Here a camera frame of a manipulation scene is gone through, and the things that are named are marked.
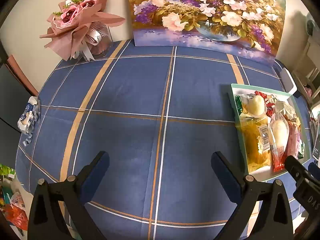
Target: wall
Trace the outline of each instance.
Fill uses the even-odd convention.
[[[39,91],[60,62],[60,57],[44,45],[50,39],[39,39],[49,23],[45,20],[57,11],[62,0],[19,0],[0,29],[0,39],[8,54],[13,54],[20,68]],[[106,12],[125,17],[127,22],[111,29],[114,41],[132,37],[127,0],[108,0]],[[308,10],[300,0],[287,0],[286,19],[277,59],[291,69],[307,42],[305,15]]]

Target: snack package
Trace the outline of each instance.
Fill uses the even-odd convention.
[[[260,118],[266,114],[264,99],[255,94],[236,95],[236,107],[240,117]]]
[[[295,122],[297,127],[301,125],[300,119],[297,117],[295,109],[288,103],[277,100],[275,111],[281,113],[285,119]]]
[[[289,126],[289,138],[287,143],[287,148],[285,150],[285,155],[293,156],[296,159],[298,158],[298,151],[299,151],[299,141],[300,141],[300,134],[298,131],[297,124],[295,122],[288,122]]]
[[[20,208],[14,205],[5,205],[4,217],[14,224],[16,227],[27,231],[28,230],[28,218],[26,213]]]
[[[262,96],[263,99],[264,99],[264,102],[266,104],[266,107],[267,107],[267,116],[268,117],[271,117],[272,116],[272,113],[273,113],[273,109],[275,108],[275,105],[276,105],[276,98],[273,96],[273,95],[266,95],[260,91],[255,91],[254,92],[256,95],[259,95],[259,96]]]
[[[27,146],[31,143],[35,122],[40,116],[40,100],[38,97],[30,97],[26,109],[18,120],[18,127],[20,131],[28,135],[27,139],[23,141],[23,145]]]
[[[270,166],[271,153],[268,137],[268,118],[242,120],[240,129],[244,135],[248,171]]]
[[[273,157],[273,171],[284,169],[284,155],[289,137],[289,126],[286,119],[279,112],[273,113],[270,122],[270,148]]]
[[[19,192],[16,192],[12,195],[10,199],[10,203],[12,205],[15,205],[16,207],[20,208],[23,211],[26,211],[26,206],[23,202],[22,196],[20,195]]]

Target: yellow package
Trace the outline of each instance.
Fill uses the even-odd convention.
[[[268,136],[268,118],[244,119],[239,129],[244,136],[249,173],[270,166],[271,152]]]

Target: flower bouquet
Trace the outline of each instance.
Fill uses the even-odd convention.
[[[129,0],[135,29],[162,26],[216,41],[246,40],[275,54],[285,9],[276,0]]]
[[[108,27],[121,25],[125,19],[102,12],[107,0],[65,0],[60,11],[47,19],[51,27],[40,38],[51,38],[44,47],[51,48],[64,60],[80,54],[87,60],[104,56],[112,45]]]

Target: blue tablecloth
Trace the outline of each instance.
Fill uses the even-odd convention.
[[[39,94],[32,143],[23,147],[21,137],[17,176],[33,193],[39,178],[78,174],[104,150],[110,168],[86,208],[107,239],[213,239],[235,204],[211,169],[211,154],[221,151],[243,168],[228,88],[243,80],[283,91],[282,67],[202,49],[135,47],[133,40],[116,42],[102,60],[62,61]],[[311,147],[308,108],[296,101]],[[294,180],[279,178],[295,218],[303,208],[292,196]]]

